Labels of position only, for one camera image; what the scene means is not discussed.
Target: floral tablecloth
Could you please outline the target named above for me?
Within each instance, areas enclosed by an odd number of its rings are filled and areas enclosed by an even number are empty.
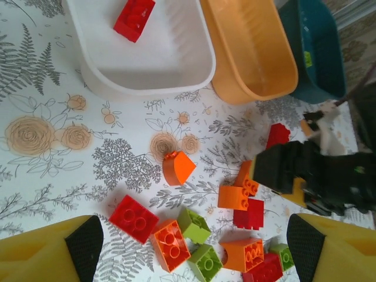
[[[184,206],[198,212],[220,255],[219,241],[286,242],[290,215],[308,212],[261,187],[264,228],[239,230],[233,212],[217,208],[217,197],[219,184],[265,148],[271,124],[281,122],[291,140],[304,140],[299,120],[315,106],[289,96],[230,106],[210,85],[164,100],[102,100],[82,80],[59,0],[0,0],[0,101],[0,238],[97,214],[105,242],[95,281],[195,281],[186,263],[163,271],[149,241],[141,246],[108,222],[126,194],[161,219],[176,218]],[[356,151],[348,106],[341,110],[335,134]],[[197,169],[185,185],[169,187],[161,161],[176,149]],[[374,228],[371,215],[355,210],[334,218]],[[298,281],[295,268],[283,280]],[[214,281],[241,275],[222,269]]]

